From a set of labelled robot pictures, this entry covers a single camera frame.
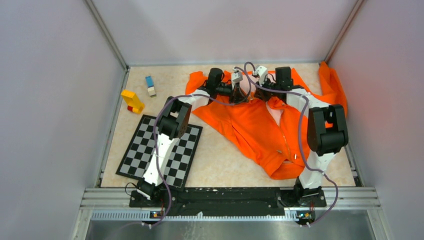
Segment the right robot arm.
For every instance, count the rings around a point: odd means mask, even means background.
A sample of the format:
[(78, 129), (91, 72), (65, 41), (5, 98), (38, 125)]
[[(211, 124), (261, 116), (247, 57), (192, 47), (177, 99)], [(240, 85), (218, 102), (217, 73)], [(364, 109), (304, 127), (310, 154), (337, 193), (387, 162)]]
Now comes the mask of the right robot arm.
[(288, 66), (277, 67), (272, 80), (264, 66), (258, 66), (252, 74), (258, 79), (258, 98), (265, 101), (277, 97), (307, 118), (306, 140), (310, 149), (304, 158), (305, 168), (296, 179), (293, 200), (299, 206), (307, 206), (322, 193), (322, 180), (329, 163), (347, 145), (349, 136), (345, 109), (341, 104), (330, 104), (316, 98), (300, 85), (295, 85), (292, 70)]

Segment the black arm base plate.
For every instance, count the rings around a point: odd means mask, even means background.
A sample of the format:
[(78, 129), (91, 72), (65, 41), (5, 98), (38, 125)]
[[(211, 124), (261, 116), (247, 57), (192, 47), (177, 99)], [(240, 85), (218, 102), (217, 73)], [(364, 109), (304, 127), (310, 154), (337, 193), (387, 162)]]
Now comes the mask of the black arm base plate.
[(283, 207), (326, 207), (327, 202), (324, 191), (308, 193), (301, 197), (292, 187), (187, 187), (183, 190), (171, 189), (167, 191), (164, 187), (157, 190), (152, 199), (139, 196), (137, 191), (132, 193), (131, 207), (142, 207), (143, 205), (172, 205), (177, 204), (212, 204), (212, 203), (238, 203), (253, 204), (265, 203), (266, 205), (281, 204)]

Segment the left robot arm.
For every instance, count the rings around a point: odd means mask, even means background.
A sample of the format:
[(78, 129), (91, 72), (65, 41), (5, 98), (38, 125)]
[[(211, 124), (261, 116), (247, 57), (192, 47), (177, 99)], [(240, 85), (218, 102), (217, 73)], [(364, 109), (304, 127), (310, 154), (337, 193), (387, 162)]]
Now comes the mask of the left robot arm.
[(248, 95), (240, 87), (242, 71), (234, 69), (230, 82), (223, 82), (224, 72), (212, 68), (205, 82), (188, 95), (170, 96), (153, 124), (154, 147), (149, 165), (136, 191), (149, 207), (160, 202), (159, 186), (164, 184), (164, 172), (177, 141), (187, 131), (191, 112), (217, 101), (218, 96), (229, 98), (228, 105), (234, 106), (248, 100)]

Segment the orange fleece jacket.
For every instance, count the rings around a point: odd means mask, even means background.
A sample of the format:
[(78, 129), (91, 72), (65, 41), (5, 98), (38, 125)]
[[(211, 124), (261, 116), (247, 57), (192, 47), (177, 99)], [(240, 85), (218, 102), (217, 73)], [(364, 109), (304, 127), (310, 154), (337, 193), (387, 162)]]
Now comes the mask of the orange fleece jacket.
[[(318, 75), (322, 95), (312, 95), (323, 102), (342, 105), (347, 117), (347, 98), (336, 70), (322, 62)], [(207, 78), (202, 71), (190, 73), (185, 94), (201, 87)], [(267, 107), (282, 110), (279, 124)], [(295, 179), (305, 168), (298, 143), (301, 112), (277, 97), (267, 102), (256, 98), (236, 106), (212, 102), (191, 113), (235, 144), (272, 179)]]

